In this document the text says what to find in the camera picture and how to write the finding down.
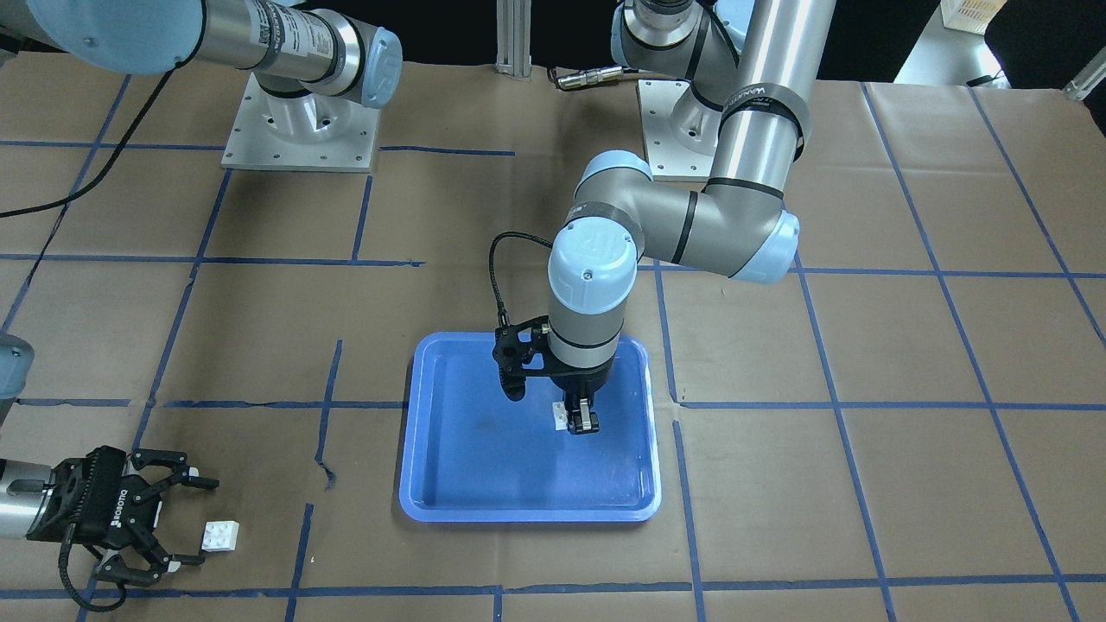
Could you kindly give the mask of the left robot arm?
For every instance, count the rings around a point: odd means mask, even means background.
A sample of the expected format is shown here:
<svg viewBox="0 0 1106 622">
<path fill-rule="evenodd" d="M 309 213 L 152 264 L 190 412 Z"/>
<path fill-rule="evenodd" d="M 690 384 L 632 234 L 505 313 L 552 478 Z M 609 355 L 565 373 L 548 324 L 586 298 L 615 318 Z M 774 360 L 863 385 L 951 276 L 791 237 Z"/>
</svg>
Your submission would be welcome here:
<svg viewBox="0 0 1106 622">
<path fill-rule="evenodd" d="M 623 1 L 612 55 L 679 76 L 718 111 L 705 188 L 656 182 L 632 152 L 586 166 L 550 248 L 546 363 L 564 392 L 568 432 L 598 429 L 595 393 L 607 381 L 643 257 L 771 284 L 799 247 L 785 183 L 810 137 L 808 101 L 835 6 L 755 1 L 735 46 L 711 1 Z"/>
</svg>

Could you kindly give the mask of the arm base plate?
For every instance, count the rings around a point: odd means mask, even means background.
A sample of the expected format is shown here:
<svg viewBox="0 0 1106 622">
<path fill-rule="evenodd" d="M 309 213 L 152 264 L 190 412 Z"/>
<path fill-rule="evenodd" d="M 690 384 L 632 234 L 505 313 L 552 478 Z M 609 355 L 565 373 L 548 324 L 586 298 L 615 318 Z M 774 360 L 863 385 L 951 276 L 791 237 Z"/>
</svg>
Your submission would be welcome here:
<svg viewBox="0 0 1106 622">
<path fill-rule="evenodd" d="M 706 182 L 714 165 L 721 113 L 696 99 L 691 83 L 675 79 L 641 79 L 639 108 L 653 177 Z"/>
<path fill-rule="evenodd" d="M 371 173 L 380 111 L 292 86 L 291 79 L 250 75 L 221 166 Z"/>
</svg>

